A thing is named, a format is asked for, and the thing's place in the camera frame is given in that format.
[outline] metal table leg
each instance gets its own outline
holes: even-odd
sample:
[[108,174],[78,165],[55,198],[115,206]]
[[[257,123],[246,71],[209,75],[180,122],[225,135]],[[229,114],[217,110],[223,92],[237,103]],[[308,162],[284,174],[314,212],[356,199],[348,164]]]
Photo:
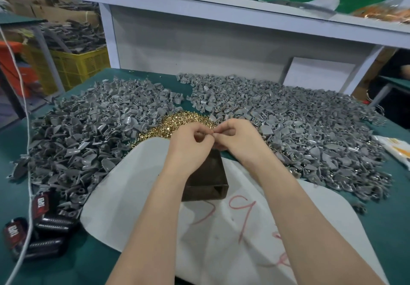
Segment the metal table leg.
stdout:
[[13,107],[14,111],[16,112],[19,119],[23,119],[26,117],[24,108],[21,106],[20,101],[18,100],[17,95],[14,93],[12,86],[9,84],[9,81],[4,75],[3,70],[0,69],[0,87],[6,94],[11,106]]
[[374,107],[377,106],[383,98],[386,97],[386,95],[392,90],[393,85],[391,83],[388,83],[385,85],[374,97],[373,101],[369,104],[369,107]]
[[34,36],[36,36],[36,39],[38,41],[38,44],[40,45],[41,50],[44,53],[44,57],[47,61],[48,67],[51,71],[51,74],[53,75],[54,82],[58,88],[58,91],[60,94],[65,93],[63,83],[61,82],[60,76],[58,74],[57,68],[55,67],[53,58],[51,57],[50,51],[48,50],[47,43],[45,42],[43,33],[41,32],[41,29],[38,26],[33,27],[33,32]]

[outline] right forearm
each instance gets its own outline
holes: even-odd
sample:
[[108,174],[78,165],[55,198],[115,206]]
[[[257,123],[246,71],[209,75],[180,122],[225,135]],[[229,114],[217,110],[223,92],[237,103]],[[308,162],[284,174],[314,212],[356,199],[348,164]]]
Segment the right forearm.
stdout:
[[298,284],[382,284],[273,154],[256,172]]

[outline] person in black clothing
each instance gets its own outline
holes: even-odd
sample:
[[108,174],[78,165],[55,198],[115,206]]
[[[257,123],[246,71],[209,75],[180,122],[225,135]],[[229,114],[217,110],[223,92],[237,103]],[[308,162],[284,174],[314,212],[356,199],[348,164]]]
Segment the person in black clothing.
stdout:
[[[398,50],[380,70],[379,75],[370,82],[367,91],[370,99],[374,99],[387,84],[387,81],[379,76],[410,80],[410,50]],[[379,105],[383,107],[386,118],[410,129],[410,94],[392,89]]]

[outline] white plastic bag with orange print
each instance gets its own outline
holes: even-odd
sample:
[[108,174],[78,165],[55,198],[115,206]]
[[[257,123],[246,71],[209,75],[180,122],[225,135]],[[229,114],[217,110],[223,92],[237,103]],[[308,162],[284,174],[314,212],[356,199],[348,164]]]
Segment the white plastic bag with orange print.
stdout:
[[389,153],[403,163],[410,171],[410,144],[402,140],[398,140],[397,138],[388,138],[376,135],[374,137]]

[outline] white shelf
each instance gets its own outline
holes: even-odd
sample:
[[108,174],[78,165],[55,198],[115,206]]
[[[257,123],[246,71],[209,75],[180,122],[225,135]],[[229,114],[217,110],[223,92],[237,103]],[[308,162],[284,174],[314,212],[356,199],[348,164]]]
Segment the white shelf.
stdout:
[[253,0],[86,1],[410,49],[410,25]]

